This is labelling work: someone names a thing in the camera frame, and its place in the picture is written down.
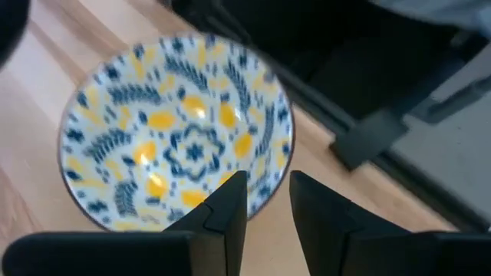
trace blue and yellow pattern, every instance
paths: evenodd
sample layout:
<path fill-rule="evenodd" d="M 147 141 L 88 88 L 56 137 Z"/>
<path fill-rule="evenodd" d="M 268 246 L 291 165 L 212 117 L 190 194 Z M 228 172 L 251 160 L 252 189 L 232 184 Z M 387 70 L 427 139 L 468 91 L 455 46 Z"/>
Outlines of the blue and yellow pattern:
<path fill-rule="evenodd" d="M 243 46 L 212 34 L 163 37 L 103 63 L 70 102 L 60 161 L 74 198 L 115 231 L 162 231 L 237 170 L 248 215 L 292 157 L 290 103 Z"/>

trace ceramic bowl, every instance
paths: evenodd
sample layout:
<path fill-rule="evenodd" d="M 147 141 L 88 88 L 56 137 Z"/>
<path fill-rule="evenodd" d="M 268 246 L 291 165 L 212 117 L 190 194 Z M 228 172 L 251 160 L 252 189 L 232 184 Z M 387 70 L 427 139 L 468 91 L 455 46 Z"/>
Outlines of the ceramic bowl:
<path fill-rule="evenodd" d="M 68 104 L 59 137 L 69 192 L 114 231 L 162 231 L 235 171 L 248 216 L 292 157 L 292 110 L 268 67 L 211 34 L 137 44 L 99 66 Z"/>

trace wooden table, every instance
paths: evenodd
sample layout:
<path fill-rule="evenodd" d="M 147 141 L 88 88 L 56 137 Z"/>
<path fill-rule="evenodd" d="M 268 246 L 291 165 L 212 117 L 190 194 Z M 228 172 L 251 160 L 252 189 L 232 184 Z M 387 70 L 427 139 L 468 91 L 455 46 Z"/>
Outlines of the wooden table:
<path fill-rule="evenodd" d="M 25 36 L 0 74 L 0 253 L 31 232 L 98 230 L 72 202 L 58 172 L 64 106 L 100 61 L 137 41 L 192 30 L 157 0 L 33 1 Z M 372 165 L 346 172 L 326 151 L 333 135 L 294 108 L 291 169 L 410 230 L 453 228 Z M 243 275 L 308 274 L 286 179 L 248 224 Z"/>

